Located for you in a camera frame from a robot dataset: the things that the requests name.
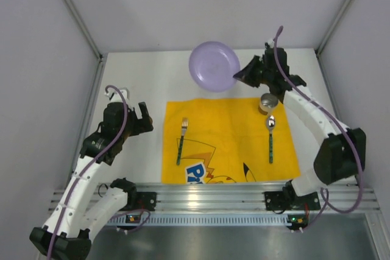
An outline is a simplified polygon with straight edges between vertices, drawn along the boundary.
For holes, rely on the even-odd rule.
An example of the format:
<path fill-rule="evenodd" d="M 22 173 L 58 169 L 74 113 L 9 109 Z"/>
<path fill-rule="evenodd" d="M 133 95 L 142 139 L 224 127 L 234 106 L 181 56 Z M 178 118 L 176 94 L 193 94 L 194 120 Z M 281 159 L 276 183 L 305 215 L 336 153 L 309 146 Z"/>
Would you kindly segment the metal cup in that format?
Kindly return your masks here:
<path fill-rule="evenodd" d="M 278 105 L 278 98 L 271 93 L 264 93 L 260 97 L 258 110 L 263 115 L 271 115 Z"/>

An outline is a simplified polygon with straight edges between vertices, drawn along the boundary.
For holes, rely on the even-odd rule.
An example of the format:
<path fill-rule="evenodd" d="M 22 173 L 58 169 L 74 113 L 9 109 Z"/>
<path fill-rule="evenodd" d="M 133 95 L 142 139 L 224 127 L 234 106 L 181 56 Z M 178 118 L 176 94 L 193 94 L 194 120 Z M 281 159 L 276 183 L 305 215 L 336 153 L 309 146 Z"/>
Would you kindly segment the fork with teal handle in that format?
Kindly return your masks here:
<path fill-rule="evenodd" d="M 177 161 L 176 165 L 180 165 L 180 160 L 182 156 L 182 149 L 183 149 L 183 141 L 185 137 L 185 133 L 188 129 L 188 118 L 183 118 L 182 119 L 182 125 L 181 125 L 181 136 L 180 136 L 180 142 L 179 142 L 179 148 L 178 148 L 178 154 L 177 154 Z"/>

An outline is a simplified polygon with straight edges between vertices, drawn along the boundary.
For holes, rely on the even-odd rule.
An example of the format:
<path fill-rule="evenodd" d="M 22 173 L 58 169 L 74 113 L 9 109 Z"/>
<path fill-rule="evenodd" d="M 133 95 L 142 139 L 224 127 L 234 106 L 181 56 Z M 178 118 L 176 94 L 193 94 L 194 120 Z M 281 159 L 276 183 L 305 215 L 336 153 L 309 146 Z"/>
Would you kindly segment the purple plastic plate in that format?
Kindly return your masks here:
<path fill-rule="evenodd" d="M 214 93 L 233 88 L 236 83 L 233 76 L 241 69 L 234 50 L 218 41 L 196 46 L 190 53 L 188 67 L 197 85 Z"/>

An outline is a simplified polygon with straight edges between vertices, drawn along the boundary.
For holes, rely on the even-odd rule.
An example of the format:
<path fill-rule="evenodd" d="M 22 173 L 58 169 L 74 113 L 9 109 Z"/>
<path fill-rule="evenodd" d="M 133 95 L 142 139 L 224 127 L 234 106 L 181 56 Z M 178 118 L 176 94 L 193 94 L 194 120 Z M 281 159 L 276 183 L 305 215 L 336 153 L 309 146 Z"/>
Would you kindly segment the spoon with teal handle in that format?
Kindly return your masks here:
<path fill-rule="evenodd" d="M 273 115 L 270 115 L 266 119 L 266 128 L 269 132 L 269 163 L 274 162 L 274 151 L 273 151 L 273 135 L 272 132 L 275 129 L 276 121 Z"/>

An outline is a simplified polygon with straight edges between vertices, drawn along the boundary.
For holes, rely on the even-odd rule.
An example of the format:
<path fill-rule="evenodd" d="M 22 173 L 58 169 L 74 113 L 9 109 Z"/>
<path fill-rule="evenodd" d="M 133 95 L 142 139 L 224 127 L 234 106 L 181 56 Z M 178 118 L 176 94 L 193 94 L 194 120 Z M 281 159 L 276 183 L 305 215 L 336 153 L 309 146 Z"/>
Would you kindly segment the yellow Pikachu cloth placemat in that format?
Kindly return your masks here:
<path fill-rule="evenodd" d="M 269 163 L 266 116 L 258 98 L 193 99 L 166 104 L 161 180 L 166 184 L 253 183 L 290 180 L 299 162 L 283 105 L 273 112 L 274 162 Z M 188 118 L 180 165 L 182 119 Z"/>

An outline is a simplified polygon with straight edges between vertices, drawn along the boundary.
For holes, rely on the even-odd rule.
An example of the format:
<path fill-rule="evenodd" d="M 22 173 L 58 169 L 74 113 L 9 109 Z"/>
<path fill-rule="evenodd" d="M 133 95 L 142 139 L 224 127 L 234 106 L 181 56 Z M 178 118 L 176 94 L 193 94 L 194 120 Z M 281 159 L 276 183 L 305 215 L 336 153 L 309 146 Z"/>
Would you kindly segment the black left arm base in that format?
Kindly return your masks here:
<path fill-rule="evenodd" d="M 136 209 L 146 209 L 155 211 L 157 204 L 156 192 L 136 192 L 130 194 L 127 199 L 127 204 L 121 208 L 121 211 L 131 211 Z"/>

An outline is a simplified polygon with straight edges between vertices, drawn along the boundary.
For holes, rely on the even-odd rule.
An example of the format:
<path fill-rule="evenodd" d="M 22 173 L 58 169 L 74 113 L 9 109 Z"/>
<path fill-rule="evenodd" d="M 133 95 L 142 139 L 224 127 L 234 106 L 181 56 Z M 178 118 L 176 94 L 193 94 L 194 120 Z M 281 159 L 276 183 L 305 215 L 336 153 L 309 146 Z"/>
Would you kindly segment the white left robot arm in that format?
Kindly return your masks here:
<path fill-rule="evenodd" d="M 61 199 L 45 223 L 30 233 L 31 243 L 47 259 L 86 259 L 94 238 L 107 222 L 130 215 L 138 224 L 133 228 L 136 231 L 152 214 L 140 202 L 136 184 L 126 178 L 113 180 L 105 195 L 92 208 L 88 207 L 126 140 L 154 129 L 145 102 L 138 104 L 141 116 L 137 116 L 126 87 L 107 85 L 105 95 L 108 104 L 103 120 L 84 139 L 76 168 Z"/>

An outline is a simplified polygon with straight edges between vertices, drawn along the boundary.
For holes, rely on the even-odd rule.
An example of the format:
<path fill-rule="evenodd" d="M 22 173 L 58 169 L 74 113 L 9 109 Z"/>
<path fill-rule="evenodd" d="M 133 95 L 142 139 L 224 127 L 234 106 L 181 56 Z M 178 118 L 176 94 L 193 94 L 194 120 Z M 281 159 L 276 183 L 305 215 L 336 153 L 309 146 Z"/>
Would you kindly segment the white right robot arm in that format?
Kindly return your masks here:
<path fill-rule="evenodd" d="M 304 196 L 339 180 L 362 175 L 366 159 L 366 134 L 337 120 L 310 92 L 307 83 L 289 72 L 287 53 L 273 41 L 263 55 L 253 59 L 235 78 L 258 88 L 266 85 L 279 102 L 291 110 L 314 136 L 319 150 L 313 165 L 291 181 L 297 196 Z"/>

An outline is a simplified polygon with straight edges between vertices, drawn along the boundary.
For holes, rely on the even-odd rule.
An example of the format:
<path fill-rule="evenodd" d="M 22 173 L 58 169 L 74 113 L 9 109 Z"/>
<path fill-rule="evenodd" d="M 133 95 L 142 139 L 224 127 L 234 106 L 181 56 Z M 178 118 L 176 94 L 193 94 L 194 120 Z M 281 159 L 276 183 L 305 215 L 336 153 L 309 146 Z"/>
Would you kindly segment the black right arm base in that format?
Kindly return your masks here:
<path fill-rule="evenodd" d="M 282 214 L 285 211 L 319 211 L 321 209 L 317 192 L 298 197 L 286 195 L 282 191 L 266 191 L 264 200 L 266 210 L 276 214 Z"/>

